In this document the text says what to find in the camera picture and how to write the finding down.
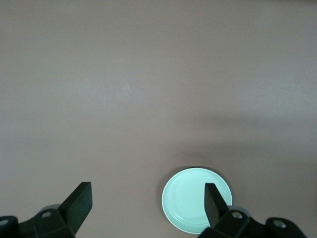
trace white plate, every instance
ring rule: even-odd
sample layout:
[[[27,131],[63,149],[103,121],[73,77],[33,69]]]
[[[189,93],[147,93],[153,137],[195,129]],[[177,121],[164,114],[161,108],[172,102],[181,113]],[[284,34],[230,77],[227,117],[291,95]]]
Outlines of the white plate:
[[[203,168],[182,170],[167,182],[162,195],[164,213],[178,229],[200,234],[210,227],[204,208],[205,183],[214,183],[227,205],[232,205],[230,188],[218,174]]]

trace small plate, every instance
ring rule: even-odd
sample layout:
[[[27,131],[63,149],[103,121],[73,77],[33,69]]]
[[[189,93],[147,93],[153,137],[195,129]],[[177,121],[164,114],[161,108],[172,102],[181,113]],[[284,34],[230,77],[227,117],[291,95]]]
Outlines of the small plate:
[[[205,183],[214,183],[227,205],[232,205],[230,188],[218,174],[203,168],[182,170],[167,182],[162,195],[164,213],[178,229],[200,234],[210,227],[204,207]]]

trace screw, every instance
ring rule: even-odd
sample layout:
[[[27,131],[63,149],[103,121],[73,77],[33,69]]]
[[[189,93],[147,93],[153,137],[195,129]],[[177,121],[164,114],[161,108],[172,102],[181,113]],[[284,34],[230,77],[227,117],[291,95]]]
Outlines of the screw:
[[[42,218],[49,217],[51,215],[51,212],[45,212],[42,214]]]
[[[242,214],[240,212],[233,212],[232,216],[236,219],[241,219],[243,218]]]
[[[285,228],[286,227],[286,224],[284,222],[282,222],[281,220],[274,220],[273,223],[277,227],[281,227],[281,228]]]
[[[2,221],[0,221],[0,226],[4,226],[5,224],[7,224],[9,222],[8,219],[4,219]]]

